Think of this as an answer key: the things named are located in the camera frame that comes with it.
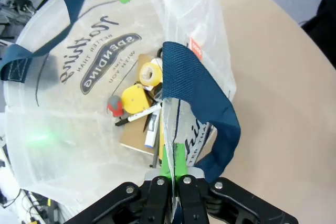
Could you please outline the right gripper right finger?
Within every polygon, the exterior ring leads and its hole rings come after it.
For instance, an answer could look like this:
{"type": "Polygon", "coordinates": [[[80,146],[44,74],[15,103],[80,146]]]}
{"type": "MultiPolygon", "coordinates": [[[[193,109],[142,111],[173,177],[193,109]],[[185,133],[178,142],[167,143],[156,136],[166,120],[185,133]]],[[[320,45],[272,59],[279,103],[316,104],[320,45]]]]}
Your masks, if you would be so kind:
{"type": "Polygon", "coordinates": [[[184,144],[174,145],[174,169],[182,223],[209,223],[213,217],[223,223],[298,223],[298,220],[231,180],[205,180],[197,167],[188,167],[184,144]]]}

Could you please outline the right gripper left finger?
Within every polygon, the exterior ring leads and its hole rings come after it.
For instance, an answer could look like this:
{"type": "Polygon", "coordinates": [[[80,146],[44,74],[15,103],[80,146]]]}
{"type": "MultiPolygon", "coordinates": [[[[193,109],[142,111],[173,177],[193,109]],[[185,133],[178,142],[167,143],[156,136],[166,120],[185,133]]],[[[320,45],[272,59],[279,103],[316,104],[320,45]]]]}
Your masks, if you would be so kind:
{"type": "Polygon", "coordinates": [[[141,186],[124,182],[66,223],[165,223],[171,197],[165,170],[169,170],[166,149],[162,167],[151,170],[141,186]]]}

